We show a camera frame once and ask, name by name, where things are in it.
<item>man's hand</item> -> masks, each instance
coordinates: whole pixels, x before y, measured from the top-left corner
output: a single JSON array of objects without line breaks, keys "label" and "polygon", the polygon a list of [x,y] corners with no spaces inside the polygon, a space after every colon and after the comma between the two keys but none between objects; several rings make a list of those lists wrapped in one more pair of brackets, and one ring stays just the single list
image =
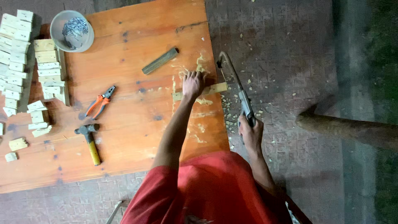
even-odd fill
[{"label": "man's hand", "polygon": [[182,94],[188,100],[195,101],[205,88],[205,75],[197,71],[189,71],[184,75],[182,83]]},{"label": "man's hand", "polygon": [[254,159],[256,156],[262,156],[261,141],[263,139],[264,123],[256,118],[256,125],[250,127],[246,116],[239,116],[240,127],[239,135],[242,136],[248,155]]}]

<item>man's arm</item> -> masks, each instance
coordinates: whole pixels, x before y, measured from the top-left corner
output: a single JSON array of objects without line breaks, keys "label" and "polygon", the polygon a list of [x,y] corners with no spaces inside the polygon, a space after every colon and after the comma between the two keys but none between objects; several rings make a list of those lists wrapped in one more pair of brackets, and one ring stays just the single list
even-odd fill
[{"label": "man's arm", "polygon": [[168,165],[171,168],[178,169],[179,156],[187,133],[192,106],[204,87],[205,77],[201,72],[193,71],[184,75],[181,103],[164,131],[151,168]]},{"label": "man's arm", "polygon": [[252,167],[255,181],[273,196],[277,196],[277,188],[265,162],[261,141],[263,139],[264,124],[256,119],[256,125],[250,127],[245,116],[239,116],[241,123],[239,134],[243,137],[248,152],[250,166]]}]

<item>tiled floor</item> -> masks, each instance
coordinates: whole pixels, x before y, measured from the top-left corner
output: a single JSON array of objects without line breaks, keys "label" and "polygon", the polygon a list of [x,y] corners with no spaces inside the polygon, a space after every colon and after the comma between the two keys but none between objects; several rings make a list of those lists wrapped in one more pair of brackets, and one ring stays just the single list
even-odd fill
[{"label": "tiled floor", "polygon": [[[35,1],[24,9],[44,22],[60,10],[92,13],[139,1]],[[4,1],[1,13],[19,8]],[[215,58],[229,53],[264,122],[264,155],[272,175],[314,223],[343,223],[341,142],[296,127],[296,115],[337,89],[332,2],[208,0],[206,10]],[[237,94],[224,93],[233,151],[247,158],[234,123]],[[0,195],[0,223],[105,223],[118,200],[126,203],[145,173],[104,177]],[[120,221],[122,213],[115,218]]]}]

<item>orange wooden tabletop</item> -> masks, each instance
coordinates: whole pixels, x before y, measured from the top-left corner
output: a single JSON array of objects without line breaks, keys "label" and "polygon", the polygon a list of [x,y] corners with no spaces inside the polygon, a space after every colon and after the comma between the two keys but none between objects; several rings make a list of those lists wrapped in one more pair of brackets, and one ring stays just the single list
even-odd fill
[{"label": "orange wooden tabletop", "polygon": [[[0,193],[31,189],[148,170],[160,138],[179,102],[171,93],[181,91],[187,70],[210,73],[215,65],[203,0],[157,0],[86,16],[95,39],[83,53],[66,53],[72,106],[58,100],[46,103],[53,129],[34,138],[29,114],[7,119],[0,144]],[[149,75],[141,69],[177,47],[178,56]],[[103,163],[94,166],[83,135],[74,130],[94,123],[81,120],[89,104],[112,85],[111,102],[95,123],[94,135]],[[30,103],[43,99],[37,72]],[[193,106],[181,160],[211,151],[229,150],[219,94],[201,96]],[[17,151],[19,160],[7,163],[10,140],[26,137],[30,144]]]}]

